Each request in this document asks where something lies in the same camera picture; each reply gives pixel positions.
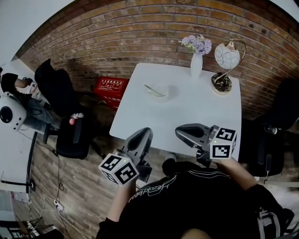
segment pink ball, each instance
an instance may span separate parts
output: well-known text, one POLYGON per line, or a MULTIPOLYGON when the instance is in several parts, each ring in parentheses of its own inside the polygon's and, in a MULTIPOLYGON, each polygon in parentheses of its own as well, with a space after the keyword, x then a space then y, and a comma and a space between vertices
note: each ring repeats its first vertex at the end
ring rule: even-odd
POLYGON ((75 121, 75 119, 73 119, 73 118, 70 118, 70 124, 71 124, 71 125, 74 125, 74 124, 75 124, 75 122, 76 122, 76 121, 75 121))

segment lamp base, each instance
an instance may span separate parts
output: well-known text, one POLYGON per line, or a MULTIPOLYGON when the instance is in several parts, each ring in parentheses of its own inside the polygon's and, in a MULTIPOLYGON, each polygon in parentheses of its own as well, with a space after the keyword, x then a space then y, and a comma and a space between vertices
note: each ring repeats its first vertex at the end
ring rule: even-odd
POLYGON ((232 82, 230 81, 227 75, 224 75, 217 79, 219 76, 223 74, 224 72, 218 72, 217 74, 212 76, 212 89, 220 95, 227 95, 232 89, 232 82))

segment white bowl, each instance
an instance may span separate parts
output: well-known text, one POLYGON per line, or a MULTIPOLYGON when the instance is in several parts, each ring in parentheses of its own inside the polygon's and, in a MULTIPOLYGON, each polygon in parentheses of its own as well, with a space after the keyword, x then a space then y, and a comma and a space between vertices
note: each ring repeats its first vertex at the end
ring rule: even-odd
POLYGON ((168 85, 162 85, 162 84, 146 84, 153 90, 147 88, 144 86, 147 95, 150 96, 151 99, 157 101, 157 102, 166 102, 169 98, 169 86, 168 85))

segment black chair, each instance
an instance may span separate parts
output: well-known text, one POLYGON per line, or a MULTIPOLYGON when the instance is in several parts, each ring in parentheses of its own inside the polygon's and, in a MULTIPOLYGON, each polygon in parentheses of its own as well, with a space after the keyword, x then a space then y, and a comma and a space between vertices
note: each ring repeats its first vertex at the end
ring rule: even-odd
POLYGON ((239 161, 247 162, 254 176, 271 176, 282 172, 285 151, 294 152, 298 146, 285 146, 282 130, 289 129, 299 117, 299 80, 286 79, 277 89, 271 109, 254 121, 242 121, 239 161))
POLYGON ((56 151, 59 155, 84 159, 92 139, 91 117, 88 110, 78 102, 68 73, 62 69, 54 70, 49 59, 37 68, 35 80, 54 112, 65 117, 58 131, 50 130, 51 125, 47 125, 43 142, 47 143, 49 135, 58 135, 56 151), (69 120, 74 113, 83 113, 85 116, 71 125, 69 120))

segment white lamp shade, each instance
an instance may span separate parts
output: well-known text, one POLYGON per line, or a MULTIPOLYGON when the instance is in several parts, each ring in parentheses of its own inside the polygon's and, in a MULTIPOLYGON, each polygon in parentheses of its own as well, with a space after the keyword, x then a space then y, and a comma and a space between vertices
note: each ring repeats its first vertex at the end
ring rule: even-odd
POLYGON ((240 61, 239 51, 230 50, 223 43, 216 47, 214 55, 218 65, 224 69, 235 68, 240 61))

